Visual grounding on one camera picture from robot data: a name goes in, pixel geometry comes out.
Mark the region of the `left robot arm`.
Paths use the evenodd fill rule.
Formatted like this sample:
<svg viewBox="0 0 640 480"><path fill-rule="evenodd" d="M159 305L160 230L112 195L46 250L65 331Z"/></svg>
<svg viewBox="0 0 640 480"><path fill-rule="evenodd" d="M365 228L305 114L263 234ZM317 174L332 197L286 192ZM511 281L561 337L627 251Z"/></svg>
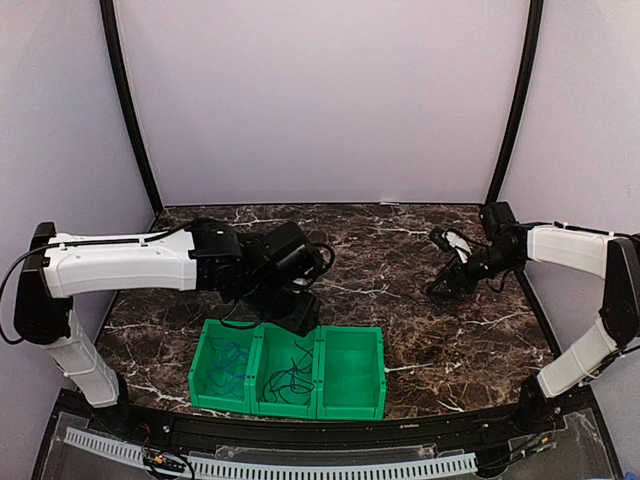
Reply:
<svg viewBox="0 0 640 480"><path fill-rule="evenodd" d="M335 262L335 252L314 242L294 222L267 233L239 233L220 221L199 218L146 234L83 237L38 225L29 250L8 268L17 273L13 327L8 345L40 346L82 392L88 404L120 436L141 427L128 389L86 337L74 312L74 296L135 289L216 292L300 337L319 324L320 302L311 286Z"/></svg>

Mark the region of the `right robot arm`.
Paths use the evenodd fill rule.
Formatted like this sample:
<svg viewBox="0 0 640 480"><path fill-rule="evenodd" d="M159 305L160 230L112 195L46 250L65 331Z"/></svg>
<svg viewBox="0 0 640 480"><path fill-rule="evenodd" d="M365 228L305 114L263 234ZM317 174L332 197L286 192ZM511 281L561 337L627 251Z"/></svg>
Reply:
<svg viewBox="0 0 640 480"><path fill-rule="evenodd" d="M572 300L586 294L576 311L592 314L580 336L523 382L510 424L530 434L557 415L570 394L637 349L639 237L567 222L522 222L504 201L485 205L478 217L481 240L453 226L430 231L430 240L451 257L428 283L429 298L464 298L483 281L535 270L578 281L576 287L554 281L548 291L554 301L563 294Z"/></svg>

